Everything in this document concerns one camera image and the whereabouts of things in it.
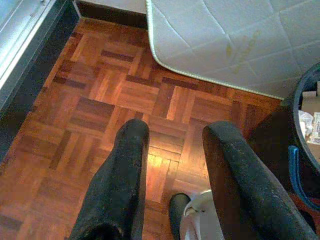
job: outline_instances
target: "wooden floor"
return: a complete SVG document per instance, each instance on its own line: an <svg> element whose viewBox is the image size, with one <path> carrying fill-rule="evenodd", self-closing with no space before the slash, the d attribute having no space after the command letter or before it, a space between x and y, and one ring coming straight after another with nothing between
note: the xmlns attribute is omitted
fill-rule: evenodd
<svg viewBox="0 0 320 240"><path fill-rule="evenodd" d="M117 130L139 118L150 128L143 239L172 239L171 195L209 188L204 126L232 121L247 136L278 104L161 67L143 29L82 19L1 165L0 238L68 237Z"/></svg>

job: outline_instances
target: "mattress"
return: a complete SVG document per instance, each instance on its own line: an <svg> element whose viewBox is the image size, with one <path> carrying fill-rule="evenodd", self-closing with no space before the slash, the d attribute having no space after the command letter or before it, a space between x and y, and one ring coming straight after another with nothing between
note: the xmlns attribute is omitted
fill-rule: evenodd
<svg viewBox="0 0 320 240"><path fill-rule="evenodd" d="M320 62L320 0L146 0L154 59L173 72L285 98Z"/></svg>

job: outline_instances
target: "white wall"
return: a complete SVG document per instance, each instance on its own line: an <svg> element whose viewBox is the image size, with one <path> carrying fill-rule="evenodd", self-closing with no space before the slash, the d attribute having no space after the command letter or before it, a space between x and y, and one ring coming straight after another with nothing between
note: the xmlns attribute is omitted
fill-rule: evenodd
<svg viewBox="0 0 320 240"><path fill-rule="evenodd" d="M85 0L86 2L101 4L117 9L128 10L137 13L146 13L146 0Z"/></svg>

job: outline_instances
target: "bin rim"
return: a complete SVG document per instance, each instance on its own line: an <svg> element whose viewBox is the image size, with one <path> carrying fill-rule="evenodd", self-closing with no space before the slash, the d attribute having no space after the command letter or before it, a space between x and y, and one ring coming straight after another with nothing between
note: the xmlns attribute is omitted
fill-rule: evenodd
<svg viewBox="0 0 320 240"><path fill-rule="evenodd" d="M293 103L291 107L291 114L293 115L293 122L295 125L295 131L298 136L299 141L301 142L303 151L306 153L307 157L310 159L310 162L314 166L314 168L317 170L317 172L320 174L320 164L314 157L314 155L311 153L309 146L302 135L302 131L300 128L300 121L299 121L299 102L300 98L304 89L304 86L306 82L310 79L311 76L313 76L316 72L319 72L319 81L320 81L320 62L316 63L313 65L300 79L298 84L296 85L296 88L293 93Z"/></svg>

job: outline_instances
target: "parquet floor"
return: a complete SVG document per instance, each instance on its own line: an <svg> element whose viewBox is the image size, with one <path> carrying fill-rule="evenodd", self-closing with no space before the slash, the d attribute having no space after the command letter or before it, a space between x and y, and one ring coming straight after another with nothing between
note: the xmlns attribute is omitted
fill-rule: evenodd
<svg viewBox="0 0 320 240"><path fill-rule="evenodd" d="M150 128L143 239L172 239L171 195L209 188L203 127L229 120L247 136L278 104L161 67L143 29L83 18L1 165L0 238L68 237L117 130L140 118Z"/></svg>

